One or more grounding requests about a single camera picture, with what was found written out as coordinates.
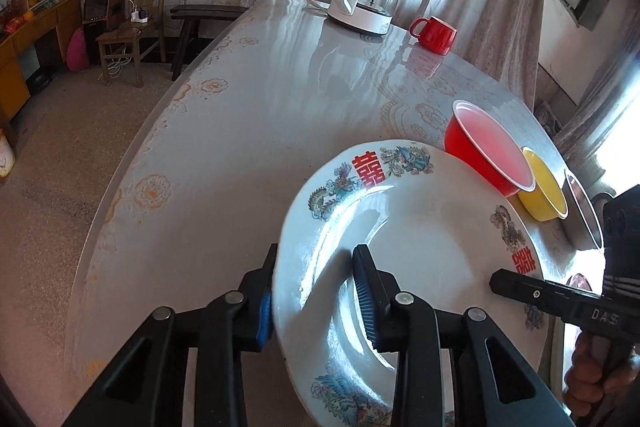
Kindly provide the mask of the right hand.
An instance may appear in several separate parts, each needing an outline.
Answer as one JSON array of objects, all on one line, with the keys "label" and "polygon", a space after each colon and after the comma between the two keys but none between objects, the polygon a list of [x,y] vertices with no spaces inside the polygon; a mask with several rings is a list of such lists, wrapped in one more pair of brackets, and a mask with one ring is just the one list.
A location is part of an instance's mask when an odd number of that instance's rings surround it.
[{"label": "right hand", "polygon": [[592,336],[581,332],[575,343],[572,366],[565,375],[564,404],[577,417],[586,416],[593,404],[606,395],[623,398],[639,374],[639,355],[628,361],[602,383],[602,364],[591,356]]}]

